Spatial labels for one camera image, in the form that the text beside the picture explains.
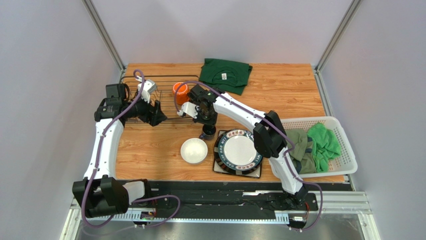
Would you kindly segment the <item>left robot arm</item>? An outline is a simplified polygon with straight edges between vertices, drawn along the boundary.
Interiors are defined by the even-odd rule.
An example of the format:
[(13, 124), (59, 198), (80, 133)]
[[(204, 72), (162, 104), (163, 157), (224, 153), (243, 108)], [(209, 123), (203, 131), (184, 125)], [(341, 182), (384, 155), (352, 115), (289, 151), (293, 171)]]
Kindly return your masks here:
[(128, 119), (138, 118), (152, 127), (167, 119), (158, 100), (151, 102), (157, 89), (152, 80), (139, 83), (130, 100), (125, 83), (109, 84), (106, 97), (94, 112), (96, 137), (89, 166), (83, 180), (75, 181), (72, 193), (86, 218), (124, 214), (135, 201), (150, 191), (145, 179), (121, 183), (116, 179), (119, 142)]

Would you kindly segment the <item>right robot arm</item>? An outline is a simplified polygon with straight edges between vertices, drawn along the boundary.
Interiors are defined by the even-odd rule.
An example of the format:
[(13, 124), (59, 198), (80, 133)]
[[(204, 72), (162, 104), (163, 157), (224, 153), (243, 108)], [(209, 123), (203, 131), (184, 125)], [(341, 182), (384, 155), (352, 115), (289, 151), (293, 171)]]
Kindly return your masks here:
[(290, 151), (295, 145), (287, 136), (275, 111), (265, 113), (253, 109), (228, 93), (202, 82), (196, 82), (187, 96), (189, 101), (182, 104), (179, 113), (203, 125), (201, 139), (215, 137), (219, 114), (245, 126), (252, 133), (255, 151), (268, 159), (273, 174), (280, 179), (282, 189), (287, 193), (287, 205), (292, 208), (305, 205), (308, 189), (290, 159)]

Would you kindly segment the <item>orange mug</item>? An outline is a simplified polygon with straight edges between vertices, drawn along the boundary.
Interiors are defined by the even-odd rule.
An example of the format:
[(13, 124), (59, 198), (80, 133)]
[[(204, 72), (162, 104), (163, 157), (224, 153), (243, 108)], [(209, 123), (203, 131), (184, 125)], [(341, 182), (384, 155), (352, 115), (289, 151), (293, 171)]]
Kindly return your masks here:
[(173, 85), (172, 92), (176, 95), (176, 103), (178, 105), (183, 105), (185, 102), (189, 101), (189, 91), (189, 86), (187, 84), (183, 84), (183, 82), (176, 82)]

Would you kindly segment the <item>blue mug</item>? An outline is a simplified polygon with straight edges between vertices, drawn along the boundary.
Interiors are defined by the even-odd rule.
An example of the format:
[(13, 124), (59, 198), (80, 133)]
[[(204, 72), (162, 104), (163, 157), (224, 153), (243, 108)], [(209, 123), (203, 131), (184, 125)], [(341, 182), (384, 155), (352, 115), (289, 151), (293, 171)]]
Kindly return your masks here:
[(201, 140), (210, 141), (215, 138), (217, 128), (214, 125), (203, 125), (201, 134), (198, 137)]

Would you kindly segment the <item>white ribbed bowl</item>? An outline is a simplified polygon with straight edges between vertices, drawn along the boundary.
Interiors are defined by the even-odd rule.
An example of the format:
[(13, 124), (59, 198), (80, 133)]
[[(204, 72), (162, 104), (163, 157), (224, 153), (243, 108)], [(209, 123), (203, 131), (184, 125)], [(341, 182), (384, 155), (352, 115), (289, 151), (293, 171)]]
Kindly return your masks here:
[(199, 138), (190, 138), (186, 140), (180, 148), (182, 159), (188, 164), (200, 164), (207, 157), (208, 146)]

